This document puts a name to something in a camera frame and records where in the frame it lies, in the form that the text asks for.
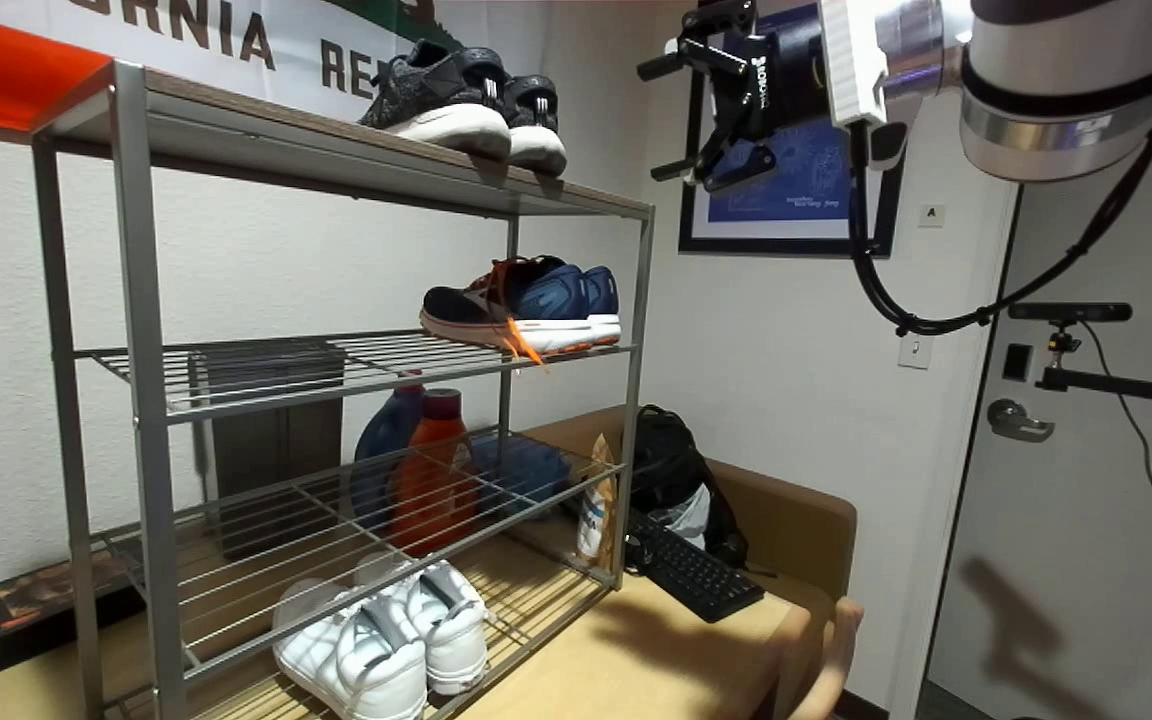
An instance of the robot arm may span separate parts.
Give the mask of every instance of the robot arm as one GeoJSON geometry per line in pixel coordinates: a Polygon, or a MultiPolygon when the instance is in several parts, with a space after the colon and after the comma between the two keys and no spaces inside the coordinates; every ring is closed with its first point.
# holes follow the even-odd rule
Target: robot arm
{"type": "Polygon", "coordinates": [[[801,0],[793,15],[777,26],[755,0],[702,0],[641,64],[645,79],[705,71],[713,95],[713,135],[655,180],[726,190],[777,166],[777,126],[900,124],[951,84],[965,156],[1005,180],[1109,166],[1152,126],[1152,0],[801,0]],[[742,140],[752,160],[713,174],[742,140]]]}

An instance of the white sneaker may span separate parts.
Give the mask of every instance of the white sneaker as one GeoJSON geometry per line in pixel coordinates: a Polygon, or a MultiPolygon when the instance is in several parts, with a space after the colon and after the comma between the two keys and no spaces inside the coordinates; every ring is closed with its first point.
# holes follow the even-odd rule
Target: white sneaker
{"type": "MultiPolygon", "coordinates": [[[[286,592],[273,612],[273,627],[288,627],[322,608],[329,608],[344,588],[326,581],[302,581],[286,592]]],[[[338,681],[338,643],[348,624],[348,612],[333,612],[315,624],[273,643],[273,655],[288,681],[295,681],[309,697],[326,701],[338,714],[344,713],[348,687],[338,681]]]]}
{"type": "Polygon", "coordinates": [[[488,669],[480,592],[449,564],[428,564],[409,596],[409,614],[425,634],[428,687],[462,697],[488,669]]]}
{"type": "Polygon", "coordinates": [[[415,720],[425,713],[425,641],[404,596],[415,581],[366,601],[338,643],[338,681],[348,687],[344,720],[415,720]]]}

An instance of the bag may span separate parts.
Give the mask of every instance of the bag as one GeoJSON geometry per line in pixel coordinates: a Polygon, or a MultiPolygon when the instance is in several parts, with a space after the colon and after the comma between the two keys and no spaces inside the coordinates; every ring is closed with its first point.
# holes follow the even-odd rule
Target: bag
{"type": "Polygon", "coordinates": [[[748,538],[737,523],[729,495],[713,482],[713,471],[689,430],[689,424],[655,403],[641,409],[632,448],[632,513],[680,532],[689,544],[746,569],[748,538]]]}

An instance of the metal frame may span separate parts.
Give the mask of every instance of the metal frame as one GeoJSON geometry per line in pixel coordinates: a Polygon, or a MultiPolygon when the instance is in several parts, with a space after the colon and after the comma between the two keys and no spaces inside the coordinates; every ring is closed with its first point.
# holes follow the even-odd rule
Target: metal frame
{"type": "MultiPolygon", "coordinates": [[[[635,440],[635,403],[641,403],[641,371],[645,371],[645,324],[647,324],[647,274],[651,274],[651,232],[655,212],[647,203],[567,188],[562,180],[536,180],[530,173],[514,166],[485,166],[467,163],[462,151],[441,146],[414,146],[401,140],[387,140],[367,126],[329,124],[315,114],[286,113],[273,104],[224,95],[199,84],[186,84],[147,67],[115,67],[113,87],[102,100],[80,100],[71,113],[59,113],[52,126],[44,126],[34,140],[35,151],[35,197],[39,197],[39,239],[44,239],[44,279],[49,279],[49,318],[52,318],[52,375],[58,375],[58,411],[59,411],[59,461],[65,461],[65,498],[67,498],[67,544],[71,544],[71,581],[78,581],[78,621],[80,621],[80,664],[86,664],[86,714],[102,714],[106,691],[102,691],[102,655],[96,655],[96,596],[94,596],[94,544],[122,544],[132,538],[132,532],[102,532],[89,529],[89,487],[86,487],[86,437],[80,437],[80,396],[78,396],[78,359],[96,359],[113,366],[115,375],[129,375],[132,382],[132,420],[137,420],[137,471],[139,471],[139,588],[147,603],[147,664],[153,664],[153,691],[143,697],[157,714],[178,720],[190,713],[190,687],[199,677],[211,677],[216,669],[227,669],[227,659],[245,659],[262,648],[262,641],[240,643],[231,652],[221,652],[204,664],[198,664],[181,634],[181,569],[178,569],[178,523],[190,513],[178,513],[172,498],[172,463],[167,463],[167,427],[172,424],[199,424],[207,414],[227,411],[252,411],[252,409],[282,409],[282,403],[304,403],[326,396],[351,396],[351,391],[376,391],[394,389],[394,380],[361,375],[344,389],[291,389],[286,396],[249,396],[235,403],[211,403],[211,409],[167,409],[167,382],[163,382],[163,351],[178,351],[163,342],[163,317],[161,317],[161,259],[157,259],[157,190],[153,190],[153,166],[190,166],[190,173],[211,173],[211,174],[240,174],[262,183],[291,183],[291,188],[326,188],[326,190],[348,190],[348,197],[372,197],[372,201],[395,201],[395,203],[425,203],[425,209],[451,209],[463,216],[488,216],[505,219],[510,232],[510,254],[519,252],[519,216],[619,216],[641,223],[641,247],[635,247],[635,303],[632,303],[632,341],[627,346],[627,375],[623,375],[623,448],[635,440]],[[186,132],[191,126],[190,106],[199,104],[199,132],[235,135],[231,143],[249,143],[245,126],[262,126],[273,135],[273,151],[288,160],[304,160],[295,151],[322,151],[338,146],[338,163],[315,183],[309,163],[302,163],[288,174],[270,174],[270,166],[240,166],[224,163],[224,151],[199,140],[199,156],[190,156],[186,132]],[[110,156],[115,173],[115,223],[122,223],[122,279],[124,279],[124,324],[129,324],[129,351],[110,346],[78,346],[71,342],[71,299],[67,299],[67,269],[65,269],[65,223],[59,223],[59,180],[58,180],[58,151],[94,151],[110,156]],[[339,180],[344,163],[367,166],[367,174],[348,188],[339,180]],[[386,166],[395,163],[395,173],[409,174],[431,174],[435,188],[414,183],[401,190],[386,188],[386,166]]],[[[514,371],[519,359],[498,359],[485,366],[441,366],[431,375],[485,375],[501,371],[501,430],[514,424],[514,371]]],[[[627,482],[632,482],[632,450],[619,461],[619,466],[608,466],[619,477],[619,516],[627,513],[627,482]]],[[[515,529],[519,520],[531,520],[562,498],[576,495],[581,487],[565,487],[562,495],[525,508],[492,529],[471,532],[449,553],[462,553],[467,544],[480,544],[505,529],[515,529]]],[[[619,585],[619,536],[615,554],[608,573],[596,573],[599,592],[612,592],[619,585]]],[[[574,624],[581,612],[596,603],[596,596],[567,608],[567,614],[557,621],[557,627],[542,633],[536,648],[557,634],[565,624],[574,624]]],[[[519,648],[519,655],[510,655],[501,671],[488,677],[501,681],[510,669],[525,664],[536,648],[519,648]]]]}

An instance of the sign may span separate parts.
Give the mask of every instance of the sign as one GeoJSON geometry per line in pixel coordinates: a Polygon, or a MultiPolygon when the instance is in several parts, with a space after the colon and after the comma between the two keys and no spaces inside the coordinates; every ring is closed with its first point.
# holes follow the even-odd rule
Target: sign
{"type": "Polygon", "coordinates": [[[358,124],[422,11],[404,0],[0,0],[0,24],[358,124]]]}

